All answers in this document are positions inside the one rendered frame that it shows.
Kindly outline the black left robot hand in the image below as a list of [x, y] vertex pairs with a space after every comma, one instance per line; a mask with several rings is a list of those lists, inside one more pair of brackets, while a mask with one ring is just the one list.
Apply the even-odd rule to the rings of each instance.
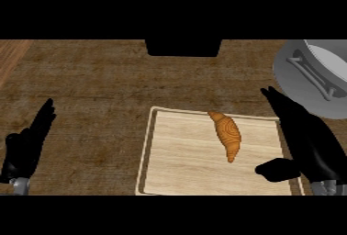
[[5, 137], [5, 159], [0, 172], [0, 183], [7, 184], [11, 179], [29, 179], [35, 173], [41, 148], [55, 119], [52, 99], [48, 98], [36, 113], [30, 126], [20, 133], [10, 133]]

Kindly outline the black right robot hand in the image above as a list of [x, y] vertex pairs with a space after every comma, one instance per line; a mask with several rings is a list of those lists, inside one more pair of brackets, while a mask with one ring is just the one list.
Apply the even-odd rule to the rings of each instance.
[[259, 92], [278, 117], [290, 160], [274, 158], [255, 167], [255, 173], [270, 182], [302, 174], [309, 183], [335, 180], [336, 185], [347, 185], [347, 154], [330, 128], [271, 86]]

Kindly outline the brown croissant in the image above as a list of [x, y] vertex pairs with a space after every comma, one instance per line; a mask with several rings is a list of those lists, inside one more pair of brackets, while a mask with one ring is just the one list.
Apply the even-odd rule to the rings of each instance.
[[208, 111], [208, 116], [213, 122], [216, 137], [224, 146], [225, 159], [233, 162], [239, 153], [240, 134], [237, 125], [225, 114]]

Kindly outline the grey metal pot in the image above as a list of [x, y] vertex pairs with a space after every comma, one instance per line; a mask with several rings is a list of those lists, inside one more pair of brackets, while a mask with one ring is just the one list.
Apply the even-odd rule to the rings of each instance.
[[289, 39], [273, 59], [273, 76], [311, 114], [347, 119], [347, 39]]

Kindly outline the pale wooden tray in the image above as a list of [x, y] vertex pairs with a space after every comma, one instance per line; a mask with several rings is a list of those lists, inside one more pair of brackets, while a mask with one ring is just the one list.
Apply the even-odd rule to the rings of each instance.
[[236, 159], [225, 160], [213, 123], [205, 112], [154, 106], [148, 111], [140, 168], [138, 196], [302, 196], [299, 178], [268, 182], [255, 167], [287, 158], [274, 117], [234, 115], [240, 132]]

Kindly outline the black box appliance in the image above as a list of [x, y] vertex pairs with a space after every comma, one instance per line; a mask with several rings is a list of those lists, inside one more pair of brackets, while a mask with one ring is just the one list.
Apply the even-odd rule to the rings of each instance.
[[221, 41], [218, 39], [147, 39], [150, 56], [215, 57]]

